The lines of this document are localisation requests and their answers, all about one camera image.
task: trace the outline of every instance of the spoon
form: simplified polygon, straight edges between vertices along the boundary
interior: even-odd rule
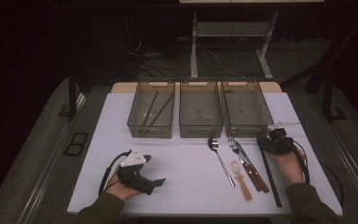
[[[246,187],[245,182],[243,181],[243,175],[241,175],[241,164],[237,161],[231,162],[231,169],[234,171],[234,173],[237,175],[235,178],[238,179],[238,182],[240,182],[240,186],[242,189],[243,196],[245,196],[246,201],[252,200],[252,194]]]
[[[208,145],[209,145],[209,148],[216,153],[216,156],[217,156],[217,158],[219,158],[220,164],[222,164],[223,169],[225,170],[226,175],[227,175],[227,177],[228,177],[228,180],[229,180],[229,182],[231,183],[231,186],[234,188],[234,187],[235,187],[235,183],[234,183],[234,181],[232,180],[231,175],[229,175],[228,170],[227,170],[225,164],[223,163],[222,159],[221,159],[220,156],[219,156],[219,153],[217,152],[217,149],[219,149],[219,143],[217,142],[217,140],[216,140],[215,138],[210,138],[210,139],[208,139]]]

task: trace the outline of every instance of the white table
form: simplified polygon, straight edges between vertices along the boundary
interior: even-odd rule
[[[246,202],[241,188],[232,188],[223,168],[207,144],[207,139],[183,139],[179,136],[178,111],[179,94],[175,95],[171,139],[132,138],[127,126],[128,115],[134,94],[131,88],[117,86],[116,92],[108,94],[87,157],[76,183],[69,213],[77,213],[91,205],[98,197],[98,189],[106,167],[121,152],[141,149],[152,156],[141,170],[141,175],[150,179],[166,177],[163,186],[155,188],[151,195],[138,195],[126,201],[123,217],[275,217],[291,212],[284,194],[287,186],[275,163],[268,158],[274,176],[282,207],[277,207],[272,192],[256,191],[249,176],[242,169],[244,180],[253,195]],[[265,97],[275,122],[297,122],[298,117],[286,93],[272,89]],[[321,199],[338,215],[342,215],[337,197],[317,161],[303,128],[298,125],[287,128],[287,136],[293,137],[306,151],[309,159],[310,182],[317,189]],[[254,163],[268,187],[269,179],[255,139],[237,139]],[[219,154],[230,174],[230,164],[238,160],[230,151],[225,133],[218,139]],[[124,160],[117,161],[114,168]]]

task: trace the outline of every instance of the transparent storage bin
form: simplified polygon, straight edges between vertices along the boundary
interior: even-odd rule
[[[220,97],[227,137],[267,136],[273,120],[257,81],[222,80]]]
[[[127,125],[135,138],[172,138],[174,78],[138,81]]]
[[[182,138],[220,137],[223,129],[217,80],[182,78],[179,125]]]

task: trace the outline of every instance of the hand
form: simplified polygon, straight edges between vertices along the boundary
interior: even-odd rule
[[[141,194],[142,192],[128,188],[127,186],[123,185],[119,180],[117,176],[117,170],[119,168],[119,165],[117,166],[115,173],[112,175],[112,177],[107,181],[106,186],[107,189],[104,191],[106,193],[110,193],[121,199],[123,202],[127,201],[130,197]]]
[[[302,155],[304,160],[302,151],[298,150],[298,153]],[[298,158],[293,151],[284,155],[275,155],[269,152],[267,152],[267,154],[269,154],[270,157],[276,161],[282,175],[290,185],[296,183],[305,183],[303,170],[301,169]]]

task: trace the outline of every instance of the sleeve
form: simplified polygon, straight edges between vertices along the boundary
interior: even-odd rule
[[[286,195],[292,208],[291,223],[344,223],[322,203],[312,185],[293,184],[286,189]]]
[[[124,202],[118,197],[102,193],[90,207],[83,208],[76,216],[76,224],[111,224],[117,223],[118,214],[124,207]]]

